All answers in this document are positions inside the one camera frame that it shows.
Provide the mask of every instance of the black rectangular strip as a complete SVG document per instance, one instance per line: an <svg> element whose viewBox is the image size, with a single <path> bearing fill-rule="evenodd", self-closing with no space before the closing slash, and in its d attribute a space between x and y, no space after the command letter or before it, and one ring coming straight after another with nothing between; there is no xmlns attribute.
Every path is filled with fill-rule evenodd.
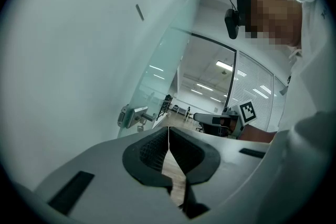
<svg viewBox="0 0 336 224"><path fill-rule="evenodd" d="M253 157L261 158L261 159L266 154L266 152L249 150L248 148L242 148L239 152L243 153L243 154L246 154L246 155L253 156Z"/></svg>
<svg viewBox="0 0 336 224"><path fill-rule="evenodd" d="M55 210L67 215L94 175L79 171L48 203Z"/></svg>

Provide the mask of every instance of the frosted glass panel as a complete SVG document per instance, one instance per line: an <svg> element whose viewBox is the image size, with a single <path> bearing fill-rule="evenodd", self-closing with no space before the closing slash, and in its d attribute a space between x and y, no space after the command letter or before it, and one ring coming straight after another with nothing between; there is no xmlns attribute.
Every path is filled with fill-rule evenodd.
<svg viewBox="0 0 336 224"><path fill-rule="evenodd" d="M199 3L200 0L187 0L165 31L129 103L124 125L132 108L148 106L147 114L159 113L188 44ZM153 124L154 121L147 121L144 130L151 129ZM118 137L136 133L138 125L141 124L135 124L129 129L122 126Z"/></svg>
<svg viewBox="0 0 336 224"><path fill-rule="evenodd" d="M283 85L280 80L275 77L273 106L267 132L275 132L279 129L278 125L285 107L287 94L285 93L285 95L281 95L279 91L281 91L284 87L285 85Z"/></svg>
<svg viewBox="0 0 336 224"><path fill-rule="evenodd" d="M250 125L266 131L274 97L274 76L244 53L239 53L235 86L228 106L252 99L257 120Z"/></svg>

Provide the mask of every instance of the glass door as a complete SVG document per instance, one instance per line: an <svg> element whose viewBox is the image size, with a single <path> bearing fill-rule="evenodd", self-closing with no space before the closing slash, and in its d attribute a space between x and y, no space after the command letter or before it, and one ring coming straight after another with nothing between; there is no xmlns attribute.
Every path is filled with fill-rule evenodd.
<svg viewBox="0 0 336 224"><path fill-rule="evenodd" d="M138 126L142 125L141 122L144 122L144 130L149 130L154 125L188 44L199 3L200 0L187 0L165 31L141 76L129 105L125 108L118 137L136 133ZM138 115L144 111L146 115L154 118L153 121L150 121L149 117L147 120L142 118L141 122L129 126L132 119L136 117L134 110L137 109Z"/></svg>

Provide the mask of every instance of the ceiling light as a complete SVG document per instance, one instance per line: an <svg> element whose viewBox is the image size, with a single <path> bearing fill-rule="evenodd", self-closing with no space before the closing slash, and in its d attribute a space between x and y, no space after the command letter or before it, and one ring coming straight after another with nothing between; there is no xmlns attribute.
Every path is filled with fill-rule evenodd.
<svg viewBox="0 0 336 224"><path fill-rule="evenodd" d="M262 97L268 99L268 96L264 95L262 92L258 91L257 89L253 89L256 93L260 94Z"/></svg>
<svg viewBox="0 0 336 224"><path fill-rule="evenodd" d="M217 61L216 65L219 66L219 67L223 67L223 68L225 68L225 69L227 69L227 70L229 70L229 71L231 71L231 72L232 72L232 70L233 70L233 67L232 67L232 66L229 66L229 65L227 65L226 63L223 63L223 62L221 62L221 61Z"/></svg>
<svg viewBox="0 0 336 224"><path fill-rule="evenodd" d="M243 77L246 76L246 74L245 74L244 72L241 72L240 70L237 71L237 74L238 74L238 75L241 75L241 76L243 76Z"/></svg>
<svg viewBox="0 0 336 224"><path fill-rule="evenodd" d="M271 94L271 90L268 89L266 86L261 85L260 87L261 87L262 89L264 89L265 91L267 91L269 94Z"/></svg>
<svg viewBox="0 0 336 224"><path fill-rule="evenodd" d="M212 98L212 97L210 97L211 99L214 99L214 100L216 100L217 102L220 102L221 103L221 101L220 100L217 100L217 99L215 99L215 98Z"/></svg>
<svg viewBox="0 0 336 224"><path fill-rule="evenodd" d="M164 78L162 78L162 77L159 77L158 75L155 75L155 74L154 74L154 76L156 76L156 77L158 77L158 78L160 78L160 79L164 79Z"/></svg>
<svg viewBox="0 0 336 224"><path fill-rule="evenodd" d="M210 89L210 88L208 88L208 87L206 87L206 86L204 86L204 85L202 85L202 84L197 84L198 86L200 86L200 87L203 87L204 89L207 89L207 90L209 90L209 91L213 91L213 89Z"/></svg>
<svg viewBox="0 0 336 224"><path fill-rule="evenodd" d="M159 70L159 71L163 71L162 69L160 69L160 68L157 68L157 67L154 67L154 66L150 66L151 68L155 68L155 69L157 69L157 70Z"/></svg>
<svg viewBox="0 0 336 224"><path fill-rule="evenodd" d="M197 92L197 91L195 91L195 90L192 90L193 92ZM202 94L201 92L197 92L197 93L199 93L199 94Z"/></svg>

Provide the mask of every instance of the wooden floor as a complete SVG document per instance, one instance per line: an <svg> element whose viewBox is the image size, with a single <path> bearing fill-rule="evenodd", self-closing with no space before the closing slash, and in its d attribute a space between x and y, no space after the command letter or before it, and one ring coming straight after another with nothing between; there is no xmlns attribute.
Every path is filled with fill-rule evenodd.
<svg viewBox="0 0 336 224"><path fill-rule="evenodd" d="M198 123L194 125L193 119L188 119L186 122L186 117L183 115L176 114L174 111L170 111L170 113L170 115L166 116L162 122L157 125L158 127L175 126L196 131ZM171 192L171 198L177 206L181 205L185 193L185 175L169 150L164 159L162 174L172 179L173 190Z"/></svg>

